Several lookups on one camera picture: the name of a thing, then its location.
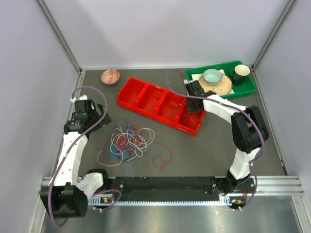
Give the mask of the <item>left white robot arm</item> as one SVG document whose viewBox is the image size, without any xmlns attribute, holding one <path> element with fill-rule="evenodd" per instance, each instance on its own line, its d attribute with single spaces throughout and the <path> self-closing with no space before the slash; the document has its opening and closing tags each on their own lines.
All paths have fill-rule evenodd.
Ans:
<svg viewBox="0 0 311 233">
<path fill-rule="evenodd" d="M 89 199 L 97 192 L 106 192 L 111 182 L 105 169 L 91 169 L 78 180 L 84 148 L 91 133 L 112 120 L 101 104 L 83 95 L 74 100 L 75 111 L 64 125 L 63 146 L 57 169 L 40 198 L 52 218 L 84 217 Z"/>
</svg>

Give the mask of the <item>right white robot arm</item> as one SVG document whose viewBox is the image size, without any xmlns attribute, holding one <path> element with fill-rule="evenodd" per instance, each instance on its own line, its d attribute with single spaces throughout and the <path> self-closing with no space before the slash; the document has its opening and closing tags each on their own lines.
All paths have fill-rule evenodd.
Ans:
<svg viewBox="0 0 311 233">
<path fill-rule="evenodd" d="M 234 104 L 213 91 L 205 92 L 197 80 L 185 82 L 187 108 L 190 112 L 204 110 L 224 119 L 231 125 L 236 153 L 226 175 L 227 192 L 240 191 L 250 176 L 250 166 L 269 138 L 260 109 L 252 105 Z"/>
</svg>

